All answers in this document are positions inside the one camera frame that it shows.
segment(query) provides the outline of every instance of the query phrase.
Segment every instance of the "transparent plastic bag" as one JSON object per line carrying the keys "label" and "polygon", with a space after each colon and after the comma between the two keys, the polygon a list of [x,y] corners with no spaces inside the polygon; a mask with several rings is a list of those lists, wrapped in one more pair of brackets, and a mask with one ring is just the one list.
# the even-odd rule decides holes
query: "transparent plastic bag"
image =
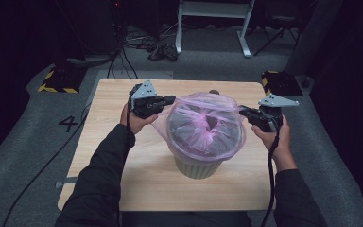
{"label": "transparent plastic bag", "polygon": [[246,142],[245,119],[235,100],[223,95],[194,93],[177,98],[159,113],[153,126],[176,158],[205,166],[231,159]]}

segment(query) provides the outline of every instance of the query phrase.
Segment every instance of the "person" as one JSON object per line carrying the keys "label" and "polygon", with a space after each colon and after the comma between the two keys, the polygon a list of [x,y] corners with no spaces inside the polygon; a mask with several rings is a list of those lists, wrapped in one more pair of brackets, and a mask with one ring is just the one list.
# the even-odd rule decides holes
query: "person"
{"label": "person", "polygon": [[[130,113],[130,130],[127,125],[127,104],[121,114],[120,123],[99,144],[90,164],[80,171],[75,189],[57,218],[55,226],[118,226],[120,182],[123,168],[130,148],[135,145],[135,134],[145,125],[154,122],[158,115],[141,119]],[[257,126],[252,126],[253,132],[262,139],[265,147],[270,146],[275,133],[263,132]],[[290,128],[283,118],[280,129],[279,146],[273,153],[277,168],[275,178],[276,208],[274,218],[278,226],[327,226],[326,221],[313,199],[311,192],[300,175],[290,151]],[[133,223],[123,226],[251,226],[250,219],[240,218],[240,224],[222,224],[216,222],[217,212],[207,212],[197,215],[194,212],[183,212],[170,215],[171,218],[144,219],[123,218],[123,221],[133,219]],[[227,218],[220,215],[223,221]]]}

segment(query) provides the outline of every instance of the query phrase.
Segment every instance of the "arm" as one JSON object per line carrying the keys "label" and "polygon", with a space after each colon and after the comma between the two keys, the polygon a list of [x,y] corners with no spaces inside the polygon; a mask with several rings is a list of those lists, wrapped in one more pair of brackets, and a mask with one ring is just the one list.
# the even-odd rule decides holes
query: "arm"
{"label": "arm", "polygon": [[129,149],[135,143],[134,134],[157,118],[155,114],[144,120],[130,114],[131,131],[128,131],[126,116],[127,105],[120,124],[99,144],[90,164],[79,173],[73,194],[58,216],[56,226],[117,225],[114,214],[120,201],[120,181]]}
{"label": "arm", "polygon": [[[263,132],[252,126],[254,133],[270,149],[276,133]],[[278,173],[276,174],[274,217],[278,226],[327,226],[311,191],[300,175],[290,150],[290,127],[284,117],[280,128],[279,145],[272,159]]]}

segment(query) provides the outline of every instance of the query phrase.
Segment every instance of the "gray carpet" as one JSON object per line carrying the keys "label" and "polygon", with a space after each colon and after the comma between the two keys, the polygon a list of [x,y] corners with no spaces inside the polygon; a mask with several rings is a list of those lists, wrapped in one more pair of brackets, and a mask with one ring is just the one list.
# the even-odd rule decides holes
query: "gray carpet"
{"label": "gray carpet", "polygon": [[[152,79],[260,82],[263,71],[285,68],[293,47],[288,34],[283,39],[277,39],[257,57],[245,59],[235,34],[236,29],[185,32],[181,54],[175,62],[153,62],[147,59],[145,50],[131,48],[125,48],[126,55],[141,78]],[[253,52],[267,40],[262,30],[256,30],[247,37],[247,41]],[[174,36],[171,36],[161,44],[173,42]],[[96,82],[106,77],[108,67],[105,64],[89,69],[79,94],[37,92],[50,65],[28,84],[31,99],[21,119],[0,147],[0,226],[15,198],[77,128],[74,126],[66,132],[66,127],[59,123],[68,116],[74,116],[75,122],[80,123],[81,114],[92,98]],[[125,78],[127,74],[134,77],[126,61],[122,64],[120,58],[116,59],[113,70],[110,78],[113,75]],[[290,97],[300,101],[301,105],[284,108],[292,129],[292,150],[299,169],[329,226],[361,227],[363,199],[359,187],[320,122],[308,96],[310,88],[302,90],[304,96]],[[65,178],[81,130],[82,127],[20,198],[7,226],[53,226],[60,213],[57,202],[61,193],[54,184]],[[264,214],[265,211],[249,211],[253,226],[260,225]],[[268,226],[275,226],[273,217],[269,218]]]}

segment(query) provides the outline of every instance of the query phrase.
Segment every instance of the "person's left hand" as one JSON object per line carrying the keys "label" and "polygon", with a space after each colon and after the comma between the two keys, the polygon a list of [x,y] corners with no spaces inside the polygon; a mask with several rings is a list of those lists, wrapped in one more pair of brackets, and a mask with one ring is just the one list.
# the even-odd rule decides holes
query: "person's left hand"
{"label": "person's left hand", "polygon": [[[120,117],[120,124],[124,126],[127,126],[127,114],[128,114],[128,103],[126,103],[125,106],[123,107],[122,116]],[[130,128],[134,134],[137,134],[145,125],[151,124],[158,118],[157,114],[154,114],[147,119],[142,119],[134,115],[133,113],[129,113],[129,115],[130,115],[129,119]]]}

